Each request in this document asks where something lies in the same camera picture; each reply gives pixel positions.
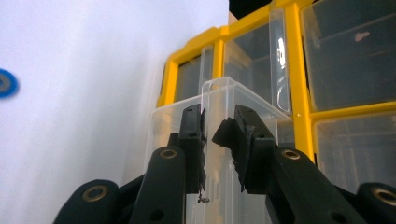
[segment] yellow storage organizer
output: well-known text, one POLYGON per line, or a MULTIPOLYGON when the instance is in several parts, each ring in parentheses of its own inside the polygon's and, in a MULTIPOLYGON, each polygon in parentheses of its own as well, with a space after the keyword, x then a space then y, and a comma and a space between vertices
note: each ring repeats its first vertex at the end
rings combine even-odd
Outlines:
MULTIPOLYGON (((351 152, 353 156, 349 161, 346 161, 352 162, 358 155, 356 154, 358 152, 353 149, 357 147, 356 142, 364 142, 361 139, 368 134, 363 130, 371 129, 375 123, 388 127, 385 128, 386 133, 381 135, 386 136, 383 139, 387 144, 381 146, 395 147, 395 5, 391 0, 380 1, 380 3, 368 0, 359 2, 321 0, 315 4, 312 3, 312 0, 274 0, 271 4, 234 24, 211 28, 203 32, 190 40, 183 49, 172 54, 165 66, 163 88, 157 106, 170 105, 179 100, 176 99, 179 70, 189 72, 189 68, 185 65, 194 60, 197 61, 195 66, 202 69, 202 65, 198 64, 198 57, 205 55, 206 50, 213 51, 213 60, 210 59, 213 63, 211 77, 208 78, 224 76, 225 64, 230 60, 235 60, 230 59, 226 52, 226 47, 234 44, 231 40, 268 24, 271 13, 282 10, 296 148, 303 151, 312 161, 316 161, 317 155, 322 153, 319 168, 326 173, 326 170, 336 170, 334 164, 327 163, 329 161, 326 159, 327 156, 334 156, 334 159, 336 156, 331 147, 329 149, 331 153, 326 152, 328 148, 325 143, 336 145, 338 144, 336 138, 339 138, 340 141, 344 141, 344 144, 339 147, 345 147, 347 143, 354 142, 355 145, 351 145, 352 149, 349 151, 355 154, 351 152), (326 13, 322 13, 323 11, 336 11, 337 13, 326 15, 326 13), (381 33, 381 30, 384 29, 386 30, 385 35, 381 33), (387 63, 382 64, 382 67, 373 68, 373 71, 371 68, 364 67, 367 64, 373 67, 375 66, 373 64, 381 62, 387 63), (343 72, 347 75, 359 73, 362 77, 356 76, 353 80, 336 78, 343 72), (385 89, 382 88, 385 93, 365 94, 360 90, 359 86, 362 89, 366 88, 367 91, 381 91, 381 87, 373 87, 379 74, 390 74, 380 77, 384 79, 381 82, 382 85, 389 85, 385 89), (369 76, 372 76, 372 79, 364 79, 369 76), (361 99, 349 97, 353 92, 361 92, 358 94, 361 99)), ((244 55, 244 52, 241 50, 236 55, 244 55)), ((248 60, 248 57, 244 56, 236 60, 239 63, 249 63, 249 61, 244 61, 248 60)), ((395 153, 396 150, 392 150, 389 154, 393 160, 396 157, 395 153)), ((389 167, 395 168, 395 162, 387 162, 390 162, 389 167)), ((361 181, 366 177, 360 176, 358 179, 361 181)), ((396 185, 395 181, 385 180, 383 182, 392 186, 396 185)), ((350 184, 345 187, 354 189, 356 186, 356 184, 350 184)))

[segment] white wall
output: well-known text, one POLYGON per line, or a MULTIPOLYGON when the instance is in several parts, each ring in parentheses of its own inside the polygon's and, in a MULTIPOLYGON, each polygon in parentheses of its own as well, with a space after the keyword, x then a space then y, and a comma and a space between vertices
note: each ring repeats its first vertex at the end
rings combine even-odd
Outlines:
POLYGON ((93 179, 143 173, 167 56, 225 24, 227 0, 0 0, 0 223, 51 223, 93 179))

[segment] blue sticker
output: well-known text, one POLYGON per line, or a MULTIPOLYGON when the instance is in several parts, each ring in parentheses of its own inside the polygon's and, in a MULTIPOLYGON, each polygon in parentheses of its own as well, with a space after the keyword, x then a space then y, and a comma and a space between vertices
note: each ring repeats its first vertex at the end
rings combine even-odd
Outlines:
POLYGON ((18 81, 8 71, 0 68, 0 98, 8 97, 17 92, 18 81))

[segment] transparent plastic container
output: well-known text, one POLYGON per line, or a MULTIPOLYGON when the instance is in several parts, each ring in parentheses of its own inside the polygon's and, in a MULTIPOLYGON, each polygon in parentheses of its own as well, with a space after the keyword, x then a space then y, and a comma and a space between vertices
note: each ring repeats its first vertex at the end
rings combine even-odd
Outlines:
POLYGON ((321 0, 302 22, 314 110, 396 101, 396 1, 321 0))
POLYGON ((396 112, 323 120, 315 132, 318 168, 334 185, 354 193, 365 182, 396 188, 396 112))
POLYGON ((223 75, 291 114, 283 9, 271 11, 269 19, 269 23, 225 43, 223 75))
POLYGON ((177 72, 175 102, 199 95, 202 84, 212 78, 212 67, 213 46, 203 48, 201 55, 181 64, 177 72))
POLYGON ((259 95, 229 77, 204 83, 202 95, 156 109, 151 115, 148 133, 146 167, 153 150, 167 144, 169 134, 178 132, 182 111, 201 104, 206 109, 205 135, 206 191, 209 203, 198 203, 198 195, 187 195, 187 223, 243 224, 271 223, 265 208, 265 196, 241 192, 231 151, 214 144, 211 139, 221 122, 233 118, 235 105, 254 109, 281 146, 294 145, 291 119, 259 95))

